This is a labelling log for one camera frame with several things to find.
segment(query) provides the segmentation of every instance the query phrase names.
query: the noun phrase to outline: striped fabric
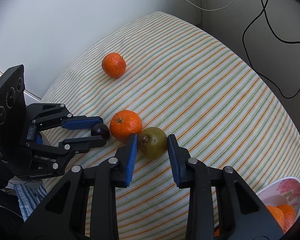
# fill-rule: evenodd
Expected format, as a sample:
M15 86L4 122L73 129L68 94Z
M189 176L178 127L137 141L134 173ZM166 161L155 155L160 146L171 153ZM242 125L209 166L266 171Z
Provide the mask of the striped fabric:
M118 79L101 68L110 52L127 63ZM99 115L107 125L116 112L132 110L145 128L175 134L206 165L233 166L254 191L287 176L300 179L300 135L271 90L221 42L162 12L99 41L60 75L42 102L65 103L74 115ZM60 128L45 133L55 146L89 134ZM120 145L111 137L105 147L76 155L66 170L98 165ZM46 189L59 179L46 179ZM117 189L116 196L120 239L184 239L189 190L173 183L167 154L157 161L138 156L130 187ZM88 204L87 235L91 195Z
M19 208L24 221L28 219L34 209L47 195L44 186L41 185L35 192L25 184L15 184L13 186L18 196Z

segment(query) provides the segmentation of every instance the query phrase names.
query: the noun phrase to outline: floral pattern bowl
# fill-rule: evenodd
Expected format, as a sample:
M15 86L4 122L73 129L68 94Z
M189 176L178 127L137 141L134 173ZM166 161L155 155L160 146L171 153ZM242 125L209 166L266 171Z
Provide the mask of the floral pattern bowl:
M300 215L300 180L295 177L279 179L257 192L257 196L265 205L276 207L288 204L297 217Z

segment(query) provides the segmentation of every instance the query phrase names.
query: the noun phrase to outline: blue striped cloth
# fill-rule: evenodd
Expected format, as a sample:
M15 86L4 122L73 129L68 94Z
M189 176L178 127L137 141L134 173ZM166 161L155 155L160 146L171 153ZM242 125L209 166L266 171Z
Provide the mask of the blue striped cloth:
M34 209L47 195L44 186L41 185L37 191L24 184L15 184L14 190L17 193L19 207L24 221L28 219Z

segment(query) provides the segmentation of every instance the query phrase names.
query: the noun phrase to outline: white wall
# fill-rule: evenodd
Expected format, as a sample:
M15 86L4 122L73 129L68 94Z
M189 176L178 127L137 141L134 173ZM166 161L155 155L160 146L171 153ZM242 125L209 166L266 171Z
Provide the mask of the white wall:
M205 8L218 8L231 0L202 0ZM260 0L236 0L226 9L202 14L203 28L248 62L242 45L242 33L261 12ZM287 41L300 41L300 3L295 0L269 0L267 14L274 32ZM247 31L245 43L255 69L273 80L286 96L300 87L300 44L278 41L269 30L264 16ZM284 99L270 82L300 133L300 93Z
M201 21L200 10L184 0L1 0L0 71L24 64L26 89L42 97L97 41L159 10Z

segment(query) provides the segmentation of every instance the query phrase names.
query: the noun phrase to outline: lime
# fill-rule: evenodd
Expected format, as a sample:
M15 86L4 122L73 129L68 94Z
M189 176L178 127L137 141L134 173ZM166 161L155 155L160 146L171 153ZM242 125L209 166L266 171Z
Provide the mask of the lime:
M167 148L167 136L157 127L148 127L138 135L138 150L149 160L159 159Z

